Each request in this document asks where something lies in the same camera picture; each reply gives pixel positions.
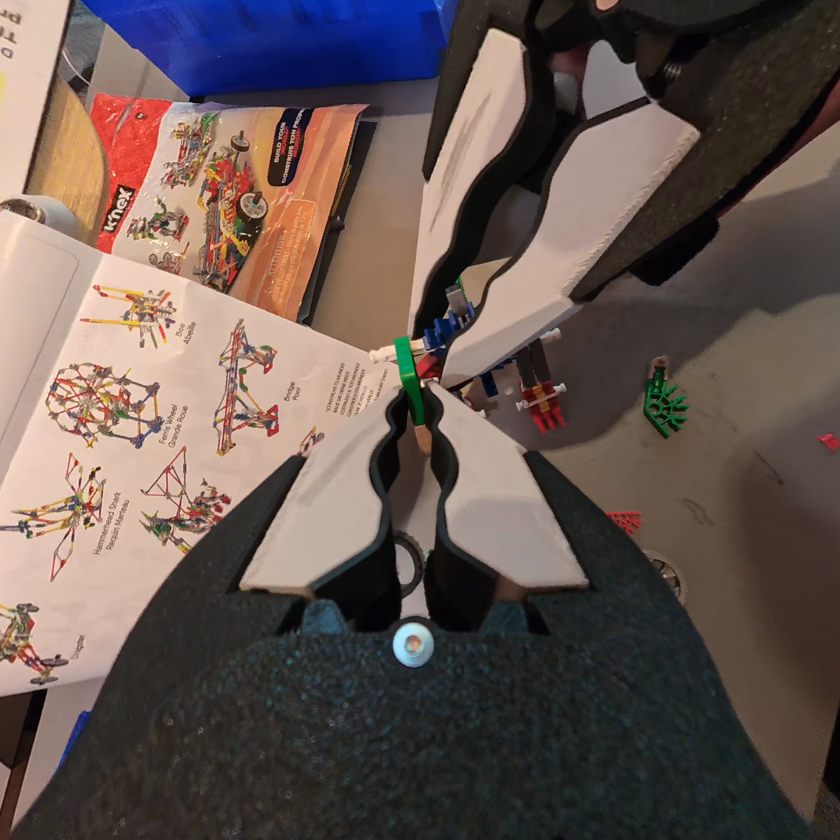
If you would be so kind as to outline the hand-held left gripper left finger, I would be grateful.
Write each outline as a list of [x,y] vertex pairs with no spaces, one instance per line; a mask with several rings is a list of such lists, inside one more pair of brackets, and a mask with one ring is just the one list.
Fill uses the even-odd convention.
[[400,471],[407,396],[395,387],[316,447],[255,552],[244,591],[398,607],[389,490]]

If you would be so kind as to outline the blue plastic bin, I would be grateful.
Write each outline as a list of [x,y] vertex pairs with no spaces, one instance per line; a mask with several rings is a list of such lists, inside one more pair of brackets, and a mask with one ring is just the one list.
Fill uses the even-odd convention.
[[190,96],[437,75],[456,1],[86,1]]

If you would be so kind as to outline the green fan-shaped connector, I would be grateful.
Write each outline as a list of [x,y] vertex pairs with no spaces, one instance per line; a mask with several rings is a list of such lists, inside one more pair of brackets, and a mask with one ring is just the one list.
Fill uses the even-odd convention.
[[413,342],[407,336],[395,339],[394,352],[413,425],[423,426],[425,425],[424,396],[414,362]]
[[643,414],[655,431],[665,439],[677,433],[686,422],[689,406],[678,387],[669,384],[664,366],[656,366],[647,380]]

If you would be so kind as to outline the colourful toy construction model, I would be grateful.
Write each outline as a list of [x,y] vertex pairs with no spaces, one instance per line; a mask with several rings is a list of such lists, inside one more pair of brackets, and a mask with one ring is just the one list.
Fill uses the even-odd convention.
[[[444,317],[436,318],[433,326],[426,329],[421,338],[410,339],[413,342],[414,362],[421,385],[439,381],[448,346],[454,336],[470,325],[476,316],[475,307],[466,295],[461,278],[458,278],[454,285],[447,287],[445,292],[448,309]],[[560,336],[560,329],[554,328],[531,341],[514,356],[502,360],[478,376],[486,395],[495,397],[498,396],[498,388],[494,372],[502,370],[508,364],[515,364],[521,394],[516,408],[528,412],[542,434],[564,425],[558,394],[565,392],[566,387],[564,384],[553,382],[543,346],[545,341],[557,340]],[[371,351],[370,358],[375,363],[396,363],[394,344]]]

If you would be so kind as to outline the large model picture poster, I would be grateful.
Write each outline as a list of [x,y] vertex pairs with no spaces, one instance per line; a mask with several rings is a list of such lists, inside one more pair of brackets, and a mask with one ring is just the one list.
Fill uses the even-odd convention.
[[104,676],[191,548],[393,364],[2,211],[2,697]]

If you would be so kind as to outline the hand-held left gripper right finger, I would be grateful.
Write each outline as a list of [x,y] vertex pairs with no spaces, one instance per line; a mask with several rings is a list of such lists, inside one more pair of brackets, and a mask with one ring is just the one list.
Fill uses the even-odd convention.
[[439,486],[432,581],[449,607],[489,607],[499,581],[525,593],[589,581],[526,450],[441,385],[423,390]]

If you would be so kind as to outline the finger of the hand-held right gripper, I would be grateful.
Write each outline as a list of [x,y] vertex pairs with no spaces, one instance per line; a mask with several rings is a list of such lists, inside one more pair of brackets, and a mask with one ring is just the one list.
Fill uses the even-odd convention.
[[472,380],[569,317],[574,286],[699,137],[663,108],[619,108],[586,123],[551,174],[530,238],[488,281],[475,320],[453,338],[441,386]]
[[407,332],[418,338],[445,307],[446,287],[478,255],[507,186],[512,145],[531,106],[526,46],[488,29],[432,174],[423,188]]

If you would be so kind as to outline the grey toy wheel hub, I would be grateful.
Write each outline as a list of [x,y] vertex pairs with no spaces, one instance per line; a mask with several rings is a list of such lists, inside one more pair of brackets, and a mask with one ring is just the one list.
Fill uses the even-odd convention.
[[684,606],[688,592],[685,576],[662,553],[649,549],[644,549],[644,553],[674,593],[679,603]]

